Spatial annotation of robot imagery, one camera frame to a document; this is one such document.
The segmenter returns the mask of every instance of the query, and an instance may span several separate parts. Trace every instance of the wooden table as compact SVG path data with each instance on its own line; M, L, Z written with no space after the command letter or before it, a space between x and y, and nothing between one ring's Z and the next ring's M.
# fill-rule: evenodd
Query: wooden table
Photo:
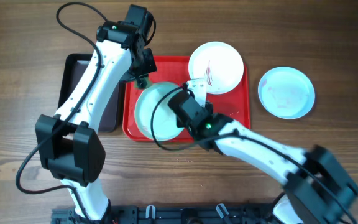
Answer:
M0 223L48 223L51 209L73 202L66 190L25 195L14 178L36 145L40 114L57 108L65 58L92 51L55 21L61 0L0 0ZM155 55L191 55L220 40L248 65L252 129L294 146L327 147L358 183L358 1L138 1L157 20ZM129 3L93 2L110 20L124 18ZM89 9L65 9L62 21L92 39L102 24ZM306 73L316 106L304 118L278 119L259 103L257 83L269 69ZM242 161L196 148L169 153L134 142L121 129L100 134L106 149L101 174L113 205L271 202L282 190ZM22 182L29 189L59 184L30 161ZM358 219L358 200L352 208Z

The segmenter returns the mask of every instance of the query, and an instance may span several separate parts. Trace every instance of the black tray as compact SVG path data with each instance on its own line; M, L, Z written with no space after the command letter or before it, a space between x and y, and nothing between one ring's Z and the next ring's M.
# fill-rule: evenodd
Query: black tray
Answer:
M66 58L58 107L66 102L92 59L92 54L70 54ZM122 123L125 84L118 83L104 109L99 132L114 131Z

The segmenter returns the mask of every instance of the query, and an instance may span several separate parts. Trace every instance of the white bowl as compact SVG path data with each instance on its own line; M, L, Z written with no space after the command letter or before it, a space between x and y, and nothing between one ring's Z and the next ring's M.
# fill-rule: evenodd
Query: white bowl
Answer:
M153 139L150 122L155 105L169 91L177 87L179 86L171 82L160 82L153 84L140 94L135 105L135 122L144 136ZM173 139L183 131L183 128L177 127L177 117L168 107L168 101L174 95L175 93L172 93L166 97L155 111L153 129L155 138L158 141Z
M290 67L277 67L263 75L259 100L267 111L283 119L297 119L313 107L316 93L309 78Z

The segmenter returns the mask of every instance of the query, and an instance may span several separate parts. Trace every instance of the white plate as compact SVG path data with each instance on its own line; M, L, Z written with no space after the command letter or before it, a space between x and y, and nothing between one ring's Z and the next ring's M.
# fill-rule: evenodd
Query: white plate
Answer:
M169 91L177 87L179 86L171 82L155 83L139 96L135 105L135 122L144 136L153 139L150 122L155 105ZM153 128L158 141L173 139L183 131L183 128L177 127L177 117L168 107L168 101L174 95L175 93L172 93L166 97L155 111Z
M263 75L258 85L260 102L283 119L297 119L313 107L316 93L309 78L290 67L277 67Z
M188 69L191 79L206 79L207 93L223 94L240 83L244 63L239 52L229 44L208 42L193 52Z

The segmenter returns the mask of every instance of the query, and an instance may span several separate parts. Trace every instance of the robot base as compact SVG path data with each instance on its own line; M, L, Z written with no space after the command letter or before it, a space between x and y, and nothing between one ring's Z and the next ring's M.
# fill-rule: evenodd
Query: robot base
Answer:
M110 216L96 223L119 224L279 224L272 215L273 203L249 203L226 207L229 215L221 218L216 207L110 207ZM75 213L75 209L52 210L51 224L79 224L87 221Z

